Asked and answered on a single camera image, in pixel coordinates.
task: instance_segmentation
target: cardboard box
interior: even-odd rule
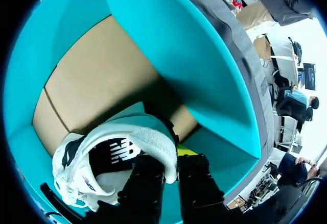
[[[52,156],[68,130],[52,107],[45,90],[42,90],[37,102],[32,124],[43,146]]]
[[[227,207],[231,210],[242,207],[243,205],[245,205],[245,201],[241,197],[236,197],[227,205]]]
[[[265,37],[256,39],[253,45],[260,58],[262,58],[263,60],[271,59],[270,44]]]
[[[33,126],[52,155],[68,132],[86,134],[140,101],[170,119],[181,140],[197,125],[172,88],[110,16],[62,57],[41,94]]]

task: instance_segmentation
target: black chair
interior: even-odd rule
[[[284,97],[285,90],[290,89],[291,87],[283,87],[279,89],[276,103],[277,115],[290,116],[300,123],[304,123],[307,121],[307,107],[291,97]]]

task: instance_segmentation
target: white sneaker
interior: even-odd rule
[[[108,120],[87,136],[68,134],[53,156],[55,187],[75,207],[96,211],[99,200],[116,204],[131,174],[129,160],[141,150],[164,165],[167,183],[176,180],[176,147],[168,129],[152,115],[133,114]]]

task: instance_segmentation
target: nb logo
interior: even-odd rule
[[[125,161],[135,158],[141,152],[141,149],[131,143],[128,139],[122,140],[120,145],[118,145],[118,143],[113,143],[111,146],[113,146],[113,148],[111,148],[110,151],[115,151],[111,154],[112,164],[118,163],[119,159]]]

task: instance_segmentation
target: red object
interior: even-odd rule
[[[242,8],[242,3],[236,2],[236,0],[233,0],[233,5],[238,7],[239,9]]]

